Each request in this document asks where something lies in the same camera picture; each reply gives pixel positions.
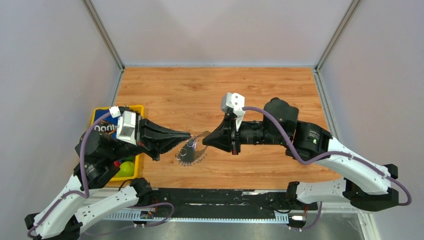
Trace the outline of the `silver metal keyring holder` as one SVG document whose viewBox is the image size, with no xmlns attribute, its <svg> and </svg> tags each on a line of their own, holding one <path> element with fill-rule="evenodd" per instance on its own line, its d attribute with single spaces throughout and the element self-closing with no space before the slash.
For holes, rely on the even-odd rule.
<svg viewBox="0 0 424 240">
<path fill-rule="evenodd" d="M 204 137 L 209 135 L 210 131 L 204 131 L 199 135 L 191 137 L 175 155 L 176 160 L 183 167 L 192 166 L 196 163 L 199 163 L 206 156 L 206 150 L 208 146 L 203 145 L 202 140 Z M 197 140 L 196 149 L 193 149 L 193 140 Z"/>
</svg>

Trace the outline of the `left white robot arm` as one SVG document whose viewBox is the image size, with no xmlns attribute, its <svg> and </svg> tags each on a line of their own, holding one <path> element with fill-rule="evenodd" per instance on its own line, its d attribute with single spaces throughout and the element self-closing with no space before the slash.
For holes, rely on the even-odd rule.
<svg viewBox="0 0 424 240">
<path fill-rule="evenodd" d="M 61 192 L 39 213 L 25 217 L 27 235 L 33 240 L 76 240 L 92 225 L 124 208 L 153 208 L 152 188 L 145 178 L 134 178 L 112 196 L 86 205 L 119 172 L 116 162 L 146 154 L 158 161 L 162 154 L 188 140 L 190 133 L 169 129 L 124 112 L 117 117 L 115 136 L 94 126 L 76 146 L 79 163 Z"/>
</svg>

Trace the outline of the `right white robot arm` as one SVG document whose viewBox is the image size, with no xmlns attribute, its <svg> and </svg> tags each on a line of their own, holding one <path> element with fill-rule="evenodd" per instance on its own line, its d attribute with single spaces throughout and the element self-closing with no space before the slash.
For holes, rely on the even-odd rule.
<svg viewBox="0 0 424 240">
<path fill-rule="evenodd" d="M 344 146 L 321 126 L 300 121 L 299 109 L 277 97 L 263 108 L 261 121 L 245 121 L 248 107 L 237 93 L 222 98 L 221 124 L 203 139 L 203 144 L 237 155 L 242 145 L 279 145 L 285 154 L 302 165 L 317 164 L 340 175 L 325 182 L 292 181 L 285 194 L 286 204 L 298 209 L 316 202 L 347 202 L 353 207 L 379 212 L 400 205 L 399 192 L 392 188 L 398 177 L 394 164 L 379 165 Z"/>
</svg>

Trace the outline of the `blue headed key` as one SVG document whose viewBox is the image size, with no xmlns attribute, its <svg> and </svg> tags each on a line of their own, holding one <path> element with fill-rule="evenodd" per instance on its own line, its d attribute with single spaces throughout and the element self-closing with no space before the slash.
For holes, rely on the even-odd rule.
<svg viewBox="0 0 424 240">
<path fill-rule="evenodd" d="M 192 146 L 192 148 L 193 148 L 193 149 L 196 149 L 197 144 L 198 144 L 198 141 L 197 141 L 196 139 L 195 139 L 195 140 L 193 140 L 193 146 Z"/>
</svg>

